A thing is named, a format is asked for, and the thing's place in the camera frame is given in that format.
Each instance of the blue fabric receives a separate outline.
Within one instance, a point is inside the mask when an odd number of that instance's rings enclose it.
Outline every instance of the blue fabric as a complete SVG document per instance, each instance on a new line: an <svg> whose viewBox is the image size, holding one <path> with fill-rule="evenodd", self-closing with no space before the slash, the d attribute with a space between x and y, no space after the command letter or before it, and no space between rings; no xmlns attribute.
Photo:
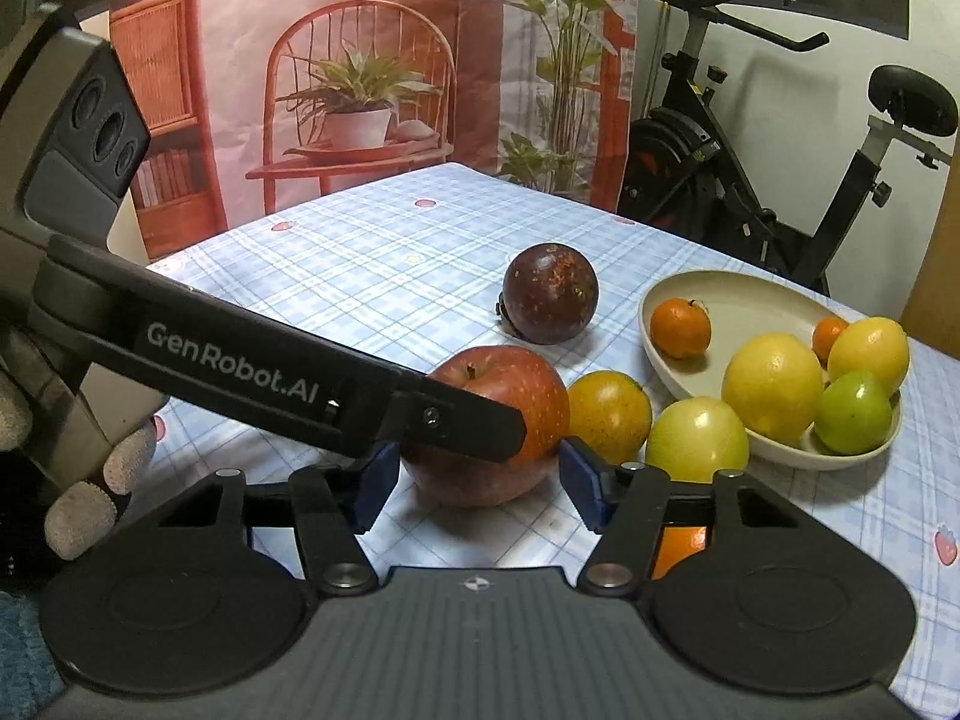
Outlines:
<svg viewBox="0 0 960 720"><path fill-rule="evenodd" d="M0 592L0 720L28 720L63 689L40 636L37 607Z"/></svg>

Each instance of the blue plaid tablecloth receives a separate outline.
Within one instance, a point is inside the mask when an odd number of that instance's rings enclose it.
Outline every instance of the blue plaid tablecloth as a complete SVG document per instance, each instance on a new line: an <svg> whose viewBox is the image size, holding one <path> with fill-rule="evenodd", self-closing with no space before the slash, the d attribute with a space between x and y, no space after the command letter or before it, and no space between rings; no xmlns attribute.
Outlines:
<svg viewBox="0 0 960 720"><path fill-rule="evenodd" d="M281 211L152 269L429 371L468 346L517 343L493 311L503 272L518 252L547 241L587 255L601 292L589 333L538 351L568 384L597 368L629 373L644 384L655 413L672 399L642 351L642 295L684 269L760 274L664 232L452 164ZM814 296L848 319L859 316ZM946 719L960 709L960 562L950 532L960 533L960 365L920 343L911 351L904 427L888 458L832 473L753 460L750 471L908 585L919 624L893 689L926 717ZM171 402L161 417L165 436L132 517L221 467L243 469L258 483L323 459L319 450L187 403ZM424 499L404 473L361 541L380 572L390 565L560 565L573 578L597 536L556 477L498 509L459 512ZM260 530L256 546L301 573L291 533Z"/></svg>

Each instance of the dark purple round fruit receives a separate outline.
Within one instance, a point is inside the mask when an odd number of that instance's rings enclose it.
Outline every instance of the dark purple round fruit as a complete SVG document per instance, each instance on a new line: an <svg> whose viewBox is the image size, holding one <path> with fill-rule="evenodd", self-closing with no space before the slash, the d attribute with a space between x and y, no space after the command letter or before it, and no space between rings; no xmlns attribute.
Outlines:
<svg viewBox="0 0 960 720"><path fill-rule="evenodd" d="M599 298L597 274L584 255L563 244L539 244L507 268L496 312L522 341L563 343L587 328Z"/></svg>

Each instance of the white tray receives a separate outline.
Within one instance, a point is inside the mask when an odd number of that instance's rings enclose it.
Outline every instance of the white tray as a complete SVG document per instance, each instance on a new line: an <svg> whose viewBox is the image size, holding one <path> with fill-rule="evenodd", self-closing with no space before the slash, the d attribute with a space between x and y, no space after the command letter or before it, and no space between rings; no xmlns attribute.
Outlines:
<svg viewBox="0 0 960 720"><path fill-rule="evenodd" d="M707 306L712 339L700 360L671 360L650 341L650 314L669 298L700 300ZM640 303L640 332L643 348L670 394L679 400L695 395L720 397L724 372L733 354L764 333L789 333L810 344L813 328L832 315L830 309L806 295L757 276L731 271L687 271L656 283ZM797 446L787 446L747 429L750 450L757 456L794 469L846 469L874 459L885 452L901 429L899 393L894 395L894 421L886 442L863 455L833 455L813 434L806 431Z"/></svg>

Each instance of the bike seat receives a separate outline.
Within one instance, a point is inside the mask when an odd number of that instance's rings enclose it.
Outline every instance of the bike seat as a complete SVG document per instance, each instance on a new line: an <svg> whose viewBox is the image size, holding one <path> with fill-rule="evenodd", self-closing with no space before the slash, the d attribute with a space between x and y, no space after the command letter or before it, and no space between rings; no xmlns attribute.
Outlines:
<svg viewBox="0 0 960 720"><path fill-rule="evenodd" d="M949 138L957 129L957 103L941 84L901 65L880 65L870 74L867 97L880 113L925 135Z"/></svg>

